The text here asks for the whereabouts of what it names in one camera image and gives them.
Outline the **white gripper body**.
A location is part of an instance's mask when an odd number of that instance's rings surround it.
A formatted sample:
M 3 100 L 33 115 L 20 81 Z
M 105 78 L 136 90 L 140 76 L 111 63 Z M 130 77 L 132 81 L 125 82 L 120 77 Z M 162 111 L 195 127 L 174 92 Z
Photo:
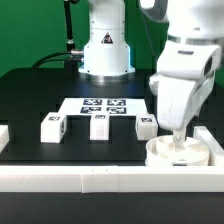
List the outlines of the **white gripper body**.
M 149 78 L 161 128 L 183 131 L 187 127 L 211 93 L 220 61 L 219 45 L 166 42 L 157 71 Z

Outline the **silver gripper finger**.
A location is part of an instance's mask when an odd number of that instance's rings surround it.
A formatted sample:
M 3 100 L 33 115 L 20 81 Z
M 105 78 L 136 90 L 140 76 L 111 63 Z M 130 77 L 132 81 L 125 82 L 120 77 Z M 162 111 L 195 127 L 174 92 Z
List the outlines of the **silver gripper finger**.
M 173 142 L 176 147 L 182 147 L 186 141 L 186 130 L 174 130 Z

